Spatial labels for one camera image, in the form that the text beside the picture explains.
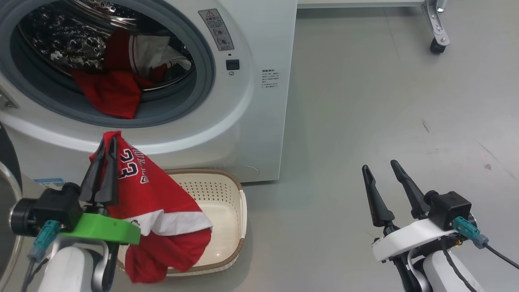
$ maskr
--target basket rim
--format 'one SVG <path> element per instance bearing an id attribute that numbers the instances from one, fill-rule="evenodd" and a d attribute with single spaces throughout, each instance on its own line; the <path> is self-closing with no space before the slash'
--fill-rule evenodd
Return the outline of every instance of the basket rim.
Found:
<path id="1" fill-rule="evenodd" d="M 241 194 L 243 194 L 243 187 L 242 187 L 240 181 L 236 177 L 231 175 L 230 173 L 228 173 L 226 171 L 223 171 L 223 170 L 212 169 L 212 168 L 182 168 L 182 169 L 168 169 L 168 170 L 164 170 L 164 172 L 167 175 L 181 175 L 181 174 L 222 175 L 222 176 L 225 176 L 225 177 L 231 179 L 233 181 L 233 183 L 238 187 L 238 191 Z M 190 273 L 190 272 L 200 272 L 200 271 L 212 270 L 212 269 L 218 269 L 218 268 L 224 267 L 224 266 L 228 265 L 229 263 L 231 263 L 233 260 L 235 260 L 238 257 L 238 255 L 240 254 L 240 252 L 241 252 L 241 250 L 243 248 L 244 243 L 245 243 L 245 238 L 244 237 L 240 238 L 240 240 L 238 242 L 238 246 L 236 247 L 236 249 L 233 252 L 233 254 L 230 255 L 228 258 L 226 258 L 225 260 L 223 260 L 221 262 L 212 263 L 212 264 L 205 264 L 203 266 L 192 267 L 187 272 L 181 272 L 179 270 L 176 270 L 176 269 L 173 269 L 173 268 L 169 268 L 167 274 L 185 274 L 185 273 Z M 125 267 L 124 267 L 123 263 L 119 259 L 117 259 L 116 266 L 119 269 L 123 270 L 123 271 L 125 270 Z"/>

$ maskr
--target camera lens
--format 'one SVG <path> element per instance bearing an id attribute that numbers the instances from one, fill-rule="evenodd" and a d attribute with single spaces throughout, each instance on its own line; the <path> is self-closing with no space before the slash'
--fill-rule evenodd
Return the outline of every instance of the camera lens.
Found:
<path id="1" fill-rule="evenodd" d="M 38 226 L 33 214 L 35 203 L 36 199 L 23 198 L 12 208 L 9 225 L 14 234 L 32 237 L 38 235 Z"/>

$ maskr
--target laundry basket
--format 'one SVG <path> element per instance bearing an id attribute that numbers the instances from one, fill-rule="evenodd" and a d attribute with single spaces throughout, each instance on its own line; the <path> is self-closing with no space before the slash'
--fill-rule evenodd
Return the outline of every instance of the laundry basket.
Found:
<path id="1" fill-rule="evenodd" d="M 230 268 L 238 258 L 247 231 L 247 202 L 240 182 L 215 169 L 166 170 L 191 197 L 213 224 L 211 242 L 200 260 L 186 273 L 173 268 L 167 276 L 208 274 Z M 124 270 L 127 246 L 121 246 L 117 266 Z"/>

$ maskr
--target warning label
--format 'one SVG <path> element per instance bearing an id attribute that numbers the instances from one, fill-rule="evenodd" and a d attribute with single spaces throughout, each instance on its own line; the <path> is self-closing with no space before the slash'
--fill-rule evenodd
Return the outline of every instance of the warning label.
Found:
<path id="1" fill-rule="evenodd" d="M 265 69 L 261 72 L 261 88 L 278 87 L 279 72 L 275 69 Z"/>
<path id="2" fill-rule="evenodd" d="M 65 185 L 65 181 L 61 178 L 35 179 L 34 181 L 45 189 L 61 190 Z"/>
<path id="3" fill-rule="evenodd" d="M 216 46 L 220 51 L 234 50 L 233 40 L 230 38 L 225 23 L 216 9 L 201 10 L 198 12 L 207 28 L 213 35 Z"/>

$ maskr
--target gray floor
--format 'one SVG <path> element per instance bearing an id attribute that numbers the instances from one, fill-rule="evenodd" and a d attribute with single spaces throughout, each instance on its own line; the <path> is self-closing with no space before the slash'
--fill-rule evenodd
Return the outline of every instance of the gray floor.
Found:
<path id="1" fill-rule="evenodd" d="M 469 199 L 490 243 L 519 260 L 517 11 L 516 0 L 451 1 L 442 56 L 429 53 L 420 10 L 300 11 L 282 177 L 246 187 L 247 242 L 234 267 L 157 285 L 119 273 L 112 291 L 400 292 L 394 266 L 373 259 L 382 230 L 361 176 L 368 164 L 396 224 L 409 224 L 391 159 L 424 192 Z M 455 253 L 487 291 L 517 290 L 517 270 L 489 252 L 466 243 Z"/>

